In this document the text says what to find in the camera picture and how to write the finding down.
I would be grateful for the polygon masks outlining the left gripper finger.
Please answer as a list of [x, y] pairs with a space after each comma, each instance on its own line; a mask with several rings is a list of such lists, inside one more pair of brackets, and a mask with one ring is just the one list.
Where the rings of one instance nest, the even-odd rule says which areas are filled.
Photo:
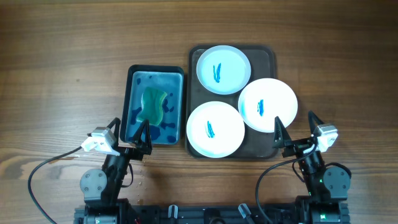
[[152, 141], [150, 137], [150, 123], [145, 119], [130, 141], [136, 146], [137, 149], [152, 149]]
[[119, 130], [120, 130], [121, 120], [119, 118], [114, 118], [112, 122], [107, 125], [107, 128], [112, 129], [114, 128], [113, 134], [116, 138], [114, 146], [119, 146]]

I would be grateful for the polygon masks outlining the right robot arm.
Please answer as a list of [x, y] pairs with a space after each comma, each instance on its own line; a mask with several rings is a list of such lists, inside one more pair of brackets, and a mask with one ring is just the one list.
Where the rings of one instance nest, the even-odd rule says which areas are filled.
[[325, 163], [322, 153], [338, 137], [337, 128], [308, 112], [310, 137], [293, 140], [279, 117], [275, 117], [273, 146], [283, 157], [294, 156], [302, 174], [307, 196], [298, 196], [292, 210], [292, 223], [349, 223], [348, 190], [352, 173], [337, 162]]

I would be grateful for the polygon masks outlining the white plate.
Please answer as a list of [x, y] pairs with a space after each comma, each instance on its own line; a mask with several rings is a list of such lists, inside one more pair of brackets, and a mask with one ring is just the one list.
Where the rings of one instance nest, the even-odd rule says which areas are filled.
[[249, 83], [238, 99], [238, 111], [250, 128], [274, 132], [275, 117], [288, 127], [298, 111], [298, 100], [286, 83], [274, 78], [261, 78]]
[[194, 150], [210, 158], [234, 153], [242, 144], [245, 125], [238, 111], [227, 103], [209, 101], [188, 117], [187, 139]]
[[230, 95], [246, 86], [251, 77], [251, 64], [236, 47], [217, 45], [199, 57], [196, 72], [199, 82], [207, 90]]

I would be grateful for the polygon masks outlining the green yellow sponge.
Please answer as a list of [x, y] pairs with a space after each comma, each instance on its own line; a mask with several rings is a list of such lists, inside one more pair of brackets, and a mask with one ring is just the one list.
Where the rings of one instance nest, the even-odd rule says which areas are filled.
[[142, 94], [142, 111], [137, 116], [137, 120], [148, 120], [153, 126], [159, 125], [164, 116], [162, 104], [166, 96], [165, 91], [147, 87]]

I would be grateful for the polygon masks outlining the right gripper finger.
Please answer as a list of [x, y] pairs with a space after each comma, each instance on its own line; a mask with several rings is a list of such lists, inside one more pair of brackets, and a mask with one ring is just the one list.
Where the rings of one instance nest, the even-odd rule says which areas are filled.
[[324, 122], [312, 110], [308, 112], [308, 122], [311, 134], [314, 133], [318, 125], [324, 124]]
[[273, 148], [285, 148], [292, 142], [285, 126], [278, 116], [275, 117], [274, 123], [274, 142]]

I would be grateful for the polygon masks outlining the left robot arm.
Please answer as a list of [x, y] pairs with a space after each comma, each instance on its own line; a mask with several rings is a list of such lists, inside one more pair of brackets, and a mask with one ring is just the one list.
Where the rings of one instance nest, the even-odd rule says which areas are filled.
[[114, 118], [106, 127], [97, 127], [81, 144], [84, 151], [95, 150], [106, 154], [100, 169], [86, 171], [80, 188], [85, 206], [75, 210], [74, 223], [140, 223], [141, 219], [126, 198], [119, 198], [122, 188], [129, 185], [123, 180], [132, 172], [131, 160], [141, 161], [152, 152], [149, 120], [141, 123], [132, 137], [134, 147], [121, 147], [119, 130], [121, 120]]

